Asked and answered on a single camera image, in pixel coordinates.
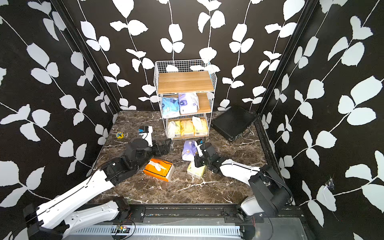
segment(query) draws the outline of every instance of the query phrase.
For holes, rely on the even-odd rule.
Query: white leaf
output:
[[[237,78],[244,72],[244,65],[238,65],[232,68],[232,77],[233,79]]]
[[[258,104],[261,103],[263,100],[263,97],[257,97],[252,101],[252,104]]]
[[[73,156],[73,142],[71,139],[63,142],[59,149],[60,157],[72,157]]]
[[[174,65],[167,65],[166,71],[168,73],[172,73],[172,72],[178,72],[179,69],[177,67],[175,67]]]
[[[133,0],[112,0],[112,2],[124,18],[127,18],[133,9]]]
[[[120,73],[120,67],[116,63],[111,63],[107,66],[108,71],[114,76],[117,77],[117,75]]]
[[[295,53],[295,59],[293,60],[294,63],[298,63],[300,61],[300,58],[303,56],[303,48],[301,46],[299,46],[297,49],[296,49],[296,53]]]
[[[384,212],[384,186],[377,184],[368,184],[362,186],[362,193],[369,202],[377,207],[381,213]]]
[[[225,25],[224,14],[219,10],[216,10],[211,17],[211,27],[220,28],[223,25]]]
[[[122,21],[116,21],[109,23],[111,27],[113,27],[116,31],[121,31],[123,28],[128,28],[128,25],[126,23],[123,23]]]
[[[130,85],[131,83],[130,82],[128,82],[128,81],[126,81],[126,80],[124,80],[124,79],[119,79],[118,80],[118,86],[119,87],[125,87],[125,86],[127,86],[127,85]]]
[[[357,105],[376,96],[382,87],[382,83],[379,80],[374,76],[370,76],[352,88],[351,96]]]
[[[371,169],[365,164],[350,166],[348,170],[345,171],[345,177],[357,177],[372,181]]]
[[[109,48],[111,47],[111,44],[109,42],[109,38],[106,36],[101,36],[99,38],[99,45],[104,51],[109,51]]]
[[[51,84],[52,78],[48,74],[47,71],[41,68],[34,68],[31,71],[32,77],[34,77],[37,81],[44,83],[44,84]]]
[[[128,107],[128,100],[125,99],[125,98],[120,98],[120,99],[119,99],[119,103],[120,103],[120,105],[122,105],[122,106]]]
[[[301,103],[304,102],[303,95],[298,90],[295,90],[295,99]]]
[[[173,49],[172,43],[167,38],[160,39],[161,46],[167,53],[171,53]]]
[[[184,46],[185,46],[185,44],[182,42],[177,42],[177,43],[174,43],[172,45],[172,47],[176,53],[180,53],[183,50]]]
[[[127,49],[125,49],[128,53],[130,53],[130,54],[133,54],[133,55],[135,55],[137,58],[142,58],[142,57],[144,57],[147,53],[146,52],[143,52],[143,51],[135,51],[135,50],[133,50],[133,49],[129,49],[129,48],[127,48]]]
[[[306,65],[308,64],[308,58],[303,56],[300,58],[300,61],[299,61],[299,68],[302,69],[303,67],[305,67]]]
[[[107,113],[107,108],[105,107],[105,102],[104,101],[100,103],[100,107],[101,107],[101,110],[103,112]]]
[[[303,138],[304,138],[305,142],[307,143],[307,146],[312,147],[313,140],[312,140],[311,133],[308,130],[304,133]]]
[[[53,17],[53,21],[55,22],[55,25],[57,26],[57,28],[58,28],[60,31],[64,31],[64,30],[66,29],[66,26],[65,26],[63,20],[61,19],[59,13],[53,11],[53,12],[52,12],[52,17]]]
[[[312,119],[313,110],[312,105],[309,102],[303,102],[299,107],[299,111],[302,115],[308,117],[309,119]]]
[[[174,43],[183,39],[183,33],[181,32],[180,26],[178,24],[169,25],[168,32],[172,42]]]
[[[310,57],[312,56],[314,50],[316,49],[316,45],[319,39],[315,36],[311,37],[308,41],[307,46],[305,47],[304,56]]]
[[[284,157],[284,165],[286,167],[292,167],[293,166],[293,159],[291,155],[286,155]]]
[[[31,172],[31,174],[26,179],[26,186],[29,190],[35,190],[41,183],[41,177],[44,172],[44,167],[40,167],[35,171]]]
[[[73,162],[71,162],[70,167],[67,170],[67,175],[74,172],[75,167],[76,167],[76,163],[77,163],[77,159],[75,159],[75,160],[73,160]]]
[[[281,175],[285,178],[285,179],[290,179],[291,178],[291,174],[289,173],[289,171],[286,169],[286,168],[283,168],[280,170],[280,173]]]
[[[156,90],[156,88],[150,84],[142,86],[141,89],[143,89],[143,91],[149,96]]]
[[[288,141],[289,141],[289,132],[288,132],[288,131],[284,131],[283,134],[281,135],[281,139],[282,139],[285,143],[288,143]]]
[[[280,97],[279,89],[275,88],[275,89],[273,90],[273,93],[275,94],[275,99],[278,100],[279,97]]]
[[[17,204],[21,196],[27,191],[27,187],[19,187],[14,189],[1,203],[0,207],[13,207]]]
[[[284,124],[280,123],[280,125],[277,127],[276,132],[284,131]]]
[[[338,111],[341,114],[350,113],[355,107],[352,99],[346,95],[342,95],[339,100]]]
[[[0,161],[0,186],[19,183],[19,167],[12,161]]]
[[[56,63],[49,63],[47,66],[47,72],[52,77],[57,78],[59,76],[59,70],[57,68],[57,64]]]
[[[51,114],[43,109],[38,109],[32,112],[33,121],[39,127],[47,126]]]
[[[324,83],[317,79],[312,79],[308,86],[307,99],[317,99],[324,96]]]
[[[232,79],[230,78],[222,78],[223,84],[232,84]]]
[[[321,131],[316,138],[316,145],[323,148],[331,148],[335,146],[337,138],[335,138],[330,132]]]
[[[364,240],[361,236],[357,235],[356,233],[353,233],[353,239],[354,240]]]
[[[199,15],[199,18],[197,20],[197,26],[199,27],[199,31],[203,33],[203,29],[205,24],[208,22],[210,19],[210,16],[204,12],[201,12]]]
[[[115,78],[112,78],[112,77],[108,77],[108,76],[103,76],[105,81],[107,81],[108,83],[117,83],[117,80]]]
[[[316,164],[316,166],[319,166],[320,157],[316,150],[314,150],[313,148],[308,148],[305,153],[307,154],[307,157]]]
[[[259,66],[259,74],[264,70],[264,68],[266,68],[267,66],[269,65],[269,61],[267,60],[264,60],[260,63],[260,66]]]
[[[132,58],[132,67],[133,69],[135,69],[136,72],[139,72],[140,63],[140,60]]]
[[[300,12],[304,4],[304,0],[286,0],[283,6],[284,20],[286,21]]]
[[[252,98],[243,98],[242,101],[247,103],[247,102],[252,102],[253,99]]]
[[[150,97],[150,100],[151,100],[152,103],[158,103],[160,101],[160,99],[161,98],[159,96],[157,96],[157,95],[153,95],[153,96]]]
[[[274,70],[276,70],[276,68],[277,68],[277,66],[279,65],[279,62],[280,62],[280,60],[274,60],[270,65],[269,65],[269,68],[268,68],[268,70],[269,71],[274,71]]]
[[[229,105],[229,99],[223,99],[220,102],[220,106],[223,107],[223,108],[226,108],[228,105]]]
[[[238,23],[236,28],[233,30],[232,39],[241,43],[246,33],[247,25],[244,23]]]
[[[280,53],[272,53],[270,51],[264,51],[264,55],[266,55],[269,59],[273,60],[281,56]]]
[[[131,35],[137,36],[142,32],[145,32],[148,30],[147,26],[138,20],[131,20],[128,23],[128,30]]]
[[[311,213],[315,216],[315,218],[319,222],[319,224],[323,227],[324,215],[323,215],[323,211],[321,210],[319,204],[317,204],[315,201],[309,201],[308,202],[308,208],[310,209]]]
[[[287,23],[286,25],[284,25],[280,30],[279,37],[285,38],[285,37],[291,36],[293,31],[296,28],[296,25],[297,23]]]
[[[288,74],[285,74],[283,80],[281,81],[281,91],[284,91],[289,85]]]
[[[96,127],[95,127],[95,133],[99,134],[99,135],[103,135],[103,131],[104,131],[104,127],[101,126],[100,124],[96,124]]]
[[[338,52],[340,52],[341,50],[344,50],[348,47],[348,40],[346,37],[342,37],[340,38],[336,43],[335,45],[333,45],[331,51],[329,52],[328,54],[328,61],[335,55],[337,54]]]
[[[96,32],[93,25],[90,22],[80,21],[80,23],[81,23],[81,31],[83,32],[84,36],[86,36],[87,38],[96,40]]]
[[[377,176],[381,180],[383,180],[384,179],[384,156],[378,150],[375,151],[375,159],[377,162]]]
[[[64,95],[60,98],[61,105],[66,109],[77,109],[76,102],[71,95]]]
[[[78,69],[84,71],[84,58],[79,52],[73,52],[71,56],[71,63]]]
[[[247,38],[242,44],[241,44],[241,52],[246,53],[253,45],[253,38]]]
[[[348,48],[341,57],[341,63],[347,66],[357,66],[364,54],[364,45],[362,42],[355,43]]]
[[[0,121],[0,124],[8,124],[8,123],[19,121],[19,120],[26,120],[28,118],[30,112],[31,112],[31,107],[29,106],[29,104],[27,104],[25,106],[22,106],[17,111],[17,113],[10,114],[10,115],[6,116],[5,118],[3,118]]]
[[[269,140],[269,145],[271,145],[272,152],[275,153],[275,144],[273,143],[272,140]]]
[[[48,55],[42,50],[39,46],[32,43],[31,45],[28,45],[26,48],[29,56],[35,60],[38,64],[40,64],[43,67],[46,67],[49,62]]]
[[[266,25],[264,28],[268,34],[274,32],[274,31],[280,31],[281,30],[281,26],[278,23]]]
[[[263,86],[258,86],[258,87],[254,87],[252,89],[252,93],[253,93],[253,96],[254,97],[257,97],[259,96],[260,94],[262,94],[263,92],[265,92],[266,88],[263,87]]]
[[[367,124],[376,119],[376,113],[371,108],[355,108],[349,114],[347,122],[358,126]]]
[[[217,51],[211,47],[202,48],[199,51],[200,58],[203,59],[204,63],[207,64],[210,60],[216,57]]]
[[[56,32],[55,32],[55,25],[54,25],[54,22],[53,22],[51,19],[44,18],[44,19],[43,19],[43,23],[44,23],[44,26],[45,26],[45,28],[47,29],[48,33],[49,33],[55,40],[59,41],[59,38],[57,37]]]
[[[116,119],[117,119],[118,115],[119,115],[118,113],[115,113],[115,114],[113,115],[113,118],[112,118],[112,122],[113,122],[113,123],[116,122]]]
[[[191,69],[192,71],[200,71],[200,70],[204,70],[204,67],[201,65],[194,65],[194,66],[190,66],[189,69]]]
[[[155,65],[149,58],[143,58],[142,64],[145,69],[152,69],[155,67]]]
[[[35,128],[33,127],[33,123],[32,122],[29,122],[29,123],[21,125],[20,132],[28,140],[32,140],[34,142],[40,141],[40,138],[36,135]]]
[[[272,113],[269,112],[269,113],[266,115],[266,122],[267,122],[267,123],[271,123],[271,120],[272,120]]]
[[[237,53],[241,48],[241,43],[233,41],[229,43],[229,48],[231,49],[231,52]]]
[[[79,161],[82,161],[84,159],[84,156],[85,156],[85,149],[87,148],[87,144],[84,143],[84,144],[81,144],[77,150],[76,150],[76,159],[79,160]]]
[[[241,87],[241,86],[244,86],[244,83],[242,81],[234,81],[231,84],[231,88],[238,88],[238,87]]]
[[[49,13],[52,10],[51,3],[50,2],[43,2],[42,4],[39,4],[37,2],[28,2],[28,6],[33,9],[37,9],[42,11],[43,13],[49,15]]]
[[[352,26],[352,39],[364,40],[373,35],[369,27],[361,27],[361,21],[357,16],[351,17],[350,23]]]

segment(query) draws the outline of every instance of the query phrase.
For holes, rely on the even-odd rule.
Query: plastic packaging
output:
[[[179,105],[181,114],[197,113],[200,108],[196,93],[179,94]]]

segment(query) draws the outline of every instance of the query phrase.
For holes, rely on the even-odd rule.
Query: wooden shelf board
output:
[[[213,92],[208,71],[160,73],[158,94]]]

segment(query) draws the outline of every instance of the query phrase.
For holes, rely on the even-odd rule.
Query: small yellow object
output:
[[[122,132],[118,132],[118,133],[116,133],[116,137],[119,138],[119,139],[123,138],[124,134]]]

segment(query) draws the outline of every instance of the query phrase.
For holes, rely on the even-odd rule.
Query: black wallpaper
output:
[[[116,114],[59,20],[49,2],[0,1],[0,239],[85,179]]]
[[[331,3],[315,8],[263,125],[318,239],[383,239],[384,3]]]
[[[154,68],[150,68],[152,65],[147,62],[149,65],[144,64],[148,66],[144,70],[141,65],[139,66],[140,61],[133,54],[128,53],[126,49],[143,51],[146,54],[145,56],[140,55],[140,60],[144,62],[144,59],[147,58],[151,63],[155,63],[155,61],[159,60],[200,59],[200,50],[210,47],[212,48],[211,51],[217,53],[211,63],[220,69],[220,71],[216,72],[218,83],[214,109],[224,110],[233,104],[240,104],[244,108],[250,109],[253,100],[260,97],[255,100],[255,104],[257,104],[263,96],[263,91],[253,91],[253,88],[268,85],[279,62],[279,54],[283,53],[305,2],[304,0],[223,0],[214,1],[210,5],[208,0],[131,0],[126,1],[127,5],[122,7],[124,9],[123,15],[117,8],[117,6],[121,5],[120,1],[63,1],[83,39],[89,43],[88,48],[101,72],[104,76],[112,77],[106,80],[115,81],[107,66],[116,63],[120,69],[116,80],[123,79],[130,83],[130,85],[123,86],[122,82],[119,87],[117,87],[116,83],[108,83],[117,102],[122,98],[126,99],[128,103],[124,100],[125,105],[121,104],[122,109],[137,109],[140,111],[159,109],[156,97],[152,98],[153,103],[148,100],[150,96],[156,94],[154,88],[147,86],[148,90],[144,91],[142,89],[144,85],[154,85]],[[202,28],[202,33],[198,28],[198,19],[201,14],[208,18],[209,15],[212,17],[212,22],[207,20],[208,22]],[[82,28],[82,22],[85,22],[85,20],[90,24],[85,25],[83,23]],[[126,23],[131,23],[132,20],[138,20],[144,24],[145,26],[141,25],[139,29],[146,31],[139,32],[140,34],[137,35],[136,31],[131,29],[132,34],[130,36],[124,26]],[[247,31],[242,39],[243,49],[239,51],[238,48],[234,48],[234,52],[232,52],[229,45],[229,43],[235,42],[232,35],[238,24],[243,24],[240,27],[244,27],[244,22]],[[120,26],[121,29],[118,28],[120,31],[115,30],[111,23]],[[172,41],[172,36],[168,31],[171,24],[178,24],[182,32],[182,39],[174,38],[178,44],[184,44],[179,53],[177,52],[180,47],[175,47],[175,51],[172,52],[171,45],[171,53],[168,53],[169,51],[166,52],[161,44],[163,38],[167,39],[164,41]],[[276,31],[268,34],[265,27],[272,24],[275,25],[269,26],[268,30],[270,31],[273,28]],[[96,37],[93,34],[87,36],[84,34],[84,30],[93,32],[90,25],[94,28]],[[284,34],[281,34],[277,40],[278,29],[281,26],[285,26],[282,29]],[[235,33],[234,35],[235,39],[238,39],[241,34]],[[95,37],[99,41],[101,36],[104,37],[101,39],[100,45],[102,48],[100,49],[99,44],[92,38]],[[276,62],[274,62],[270,71],[264,65],[265,68],[259,73],[261,63],[266,61],[269,64],[270,62],[268,56],[263,54],[264,51],[269,51],[269,55],[275,53],[271,64],[274,61]],[[132,59],[135,59],[134,61],[138,64],[138,72],[132,67]],[[232,85],[223,83],[223,78],[229,78],[233,81],[232,69],[241,65],[244,66],[245,70],[235,79],[235,81],[241,81],[241,83],[237,82],[240,86],[237,83]]]

